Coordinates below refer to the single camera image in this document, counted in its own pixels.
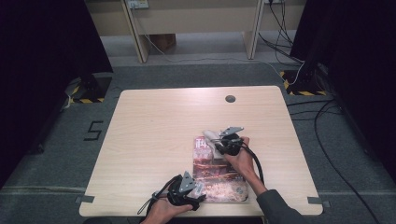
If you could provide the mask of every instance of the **black curtain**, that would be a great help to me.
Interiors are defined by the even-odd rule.
[[[393,0],[307,0],[290,55],[312,69],[328,66],[363,149],[381,160],[396,183],[395,8]]]
[[[35,147],[69,82],[112,67],[83,0],[1,0],[0,64],[1,188]]]

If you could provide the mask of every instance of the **book cover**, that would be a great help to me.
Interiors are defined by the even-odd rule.
[[[192,178],[197,187],[192,197],[206,194],[207,203],[244,203],[248,183],[225,159],[214,159],[203,136],[194,139]]]

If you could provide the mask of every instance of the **black cable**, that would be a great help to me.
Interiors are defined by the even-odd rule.
[[[259,176],[260,176],[260,181],[264,184],[264,175],[262,174],[262,165],[260,164],[259,158],[254,154],[254,152],[248,147],[248,145],[245,142],[233,142],[230,139],[212,139],[212,142],[227,142],[228,146],[238,146],[243,148],[244,150],[247,151],[248,154],[253,158],[253,160],[256,162],[257,170],[259,171]]]
[[[320,111],[317,110],[306,110],[302,112],[296,112],[296,113],[291,113],[291,115],[299,115],[299,114],[304,114],[304,113],[319,113]],[[342,113],[336,113],[336,112],[331,112],[331,111],[324,111],[323,113],[327,114],[334,114],[334,115],[343,115]]]
[[[273,8],[272,8],[272,4],[270,4],[270,9],[271,9],[271,12],[273,13],[273,15],[274,15],[274,17],[275,17],[275,19],[276,19],[277,24],[278,24],[279,27],[280,27],[279,33],[282,35],[282,32],[283,32],[283,33],[286,35],[286,37],[283,36],[283,35],[282,35],[282,37],[283,37],[286,41],[288,41],[290,44],[292,44],[292,41],[291,41],[291,39],[290,39],[290,37],[289,37],[289,35],[288,35],[288,32],[283,28],[283,25],[280,23],[279,19],[277,18],[276,14],[275,14],[275,12],[274,12],[274,10],[273,10]],[[284,20],[285,16],[284,16],[284,6],[283,6],[283,4],[282,4],[282,16],[283,16],[283,20]]]
[[[241,148],[246,150],[248,154],[250,154],[250,156],[253,158],[254,162],[256,162],[257,170],[259,171],[260,180],[262,181],[263,184],[265,184],[264,175],[262,174],[262,165],[260,164],[259,158],[257,158],[256,154],[254,154],[254,152],[248,147],[246,143],[243,143],[243,145],[245,145],[245,147],[241,146]]]
[[[300,102],[300,103],[289,104],[287,106],[291,106],[291,105],[305,105],[305,104],[313,104],[313,103],[326,103],[326,102],[331,102],[331,101],[333,101],[333,99],[331,99],[331,100],[319,100],[319,101],[305,101],[305,102]]]
[[[319,111],[323,110],[329,103],[331,103],[333,100],[331,100],[330,102],[326,103]],[[355,188],[346,180],[346,178],[341,174],[341,172],[334,166],[334,164],[332,163],[332,160],[330,159],[329,155],[327,154],[326,150],[324,149],[323,144],[320,141],[320,138],[318,136],[318,117],[319,117],[320,113],[317,113],[317,115],[315,116],[315,122],[314,122],[314,127],[315,127],[315,136],[318,139],[318,143],[320,145],[321,150],[323,151],[326,159],[328,160],[329,164],[332,166],[332,168],[334,169],[334,171],[344,180],[344,182],[352,189],[352,191],[356,194],[356,196],[361,200],[361,202],[364,204],[364,206],[366,207],[366,209],[369,211],[369,213],[371,214],[371,216],[373,217],[373,219],[375,220],[375,223],[379,224],[378,219],[376,218],[373,210],[370,208],[370,206],[367,204],[366,201],[363,200],[363,198],[361,197],[361,195],[358,193],[357,190],[355,190]]]
[[[298,60],[298,59],[296,59],[296,58],[294,58],[294,57],[289,56],[288,53],[286,53],[285,51],[283,51],[282,49],[279,49],[279,48],[277,47],[277,46],[280,46],[280,47],[283,47],[283,48],[287,48],[287,46],[276,45],[276,44],[274,44],[274,43],[272,43],[272,42],[270,42],[270,41],[264,39],[264,38],[262,37],[262,34],[260,34],[260,33],[259,33],[259,36],[260,36],[260,38],[262,39],[262,41],[264,41],[264,43],[265,43],[268,47],[270,47],[271,49],[274,49],[276,52],[279,52],[279,53],[281,53],[282,55],[284,55],[284,56],[286,56],[286,57],[292,59],[293,61],[299,63],[300,65],[298,65],[298,64],[288,64],[288,63],[283,63],[283,64],[285,64],[285,65],[293,65],[293,66],[301,66],[301,64],[303,63],[302,61],[300,61],[300,60]]]
[[[302,121],[302,120],[314,120],[314,119],[292,119],[292,120],[295,120],[295,121]]]
[[[158,193],[153,193],[152,197],[150,199],[148,199],[148,201],[145,202],[145,204],[143,204],[143,206],[139,209],[139,211],[137,211],[137,214],[140,215],[140,213],[143,212],[143,210],[145,209],[145,207],[148,205],[148,210],[146,212],[146,214],[149,214],[149,210],[151,209],[151,206],[156,203],[159,199],[158,196],[160,196],[164,190],[166,190],[170,184],[172,184],[175,180],[177,180],[179,177],[179,175],[174,176],[171,180],[169,180],[164,186],[163,188],[158,191]]]
[[[289,35],[288,35],[288,29],[286,28],[286,20],[285,20],[285,15],[286,15],[286,3],[285,3],[284,0],[281,0],[281,2],[282,2],[282,25],[283,25],[283,28],[284,28],[284,30],[285,30],[285,34],[286,34],[286,36],[287,36],[288,39],[289,39],[289,44],[290,44],[290,46],[292,46],[292,45],[293,45],[293,41],[290,39],[290,37],[289,37]]]
[[[326,92],[328,92],[330,95],[335,95],[334,86],[330,82],[329,78],[324,75],[325,72],[321,71],[321,73],[319,73],[318,70],[315,70],[315,75],[314,75],[314,79],[317,85],[323,90],[327,89]]]

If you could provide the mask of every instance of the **gray carpet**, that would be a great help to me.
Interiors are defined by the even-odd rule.
[[[274,64],[278,71],[285,65]],[[112,82],[101,104],[71,104],[59,114],[46,141],[45,152],[23,158],[0,191],[0,223],[82,223],[77,196],[84,193],[106,135],[118,97],[123,90],[184,87],[277,85],[287,104],[329,100],[327,96],[290,96],[281,78],[263,63],[193,64],[115,67]],[[324,103],[289,106],[290,113],[318,111]],[[396,223],[396,186],[382,165],[361,149],[346,118],[335,105],[318,119],[318,135],[336,166],[381,223]],[[350,187],[330,166],[315,136],[314,118],[309,112],[291,115],[319,196],[332,205],[310,223],[374,223],[367,209]],[[102,130],[97,141],[88,133],[92,121]],[[113,223],[128,223],[126,217],[111,217]],[[139,218],[129,218],[138,223]]]

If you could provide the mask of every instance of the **wooden table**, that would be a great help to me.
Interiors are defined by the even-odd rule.
[[[236,98],[234,103],[225,100]],[[137,216],[151,194],[178,174],[192,174],[193,139],[204,130],[242,126],[241,136],[262,164],[268,189],[277,189],[303,215],[319,215],[318,197],[278,87],[222,87],[123,91],[82,203],[84,217]],[[262,216],[249,190],[244,204],[201,203],[182,217]]]

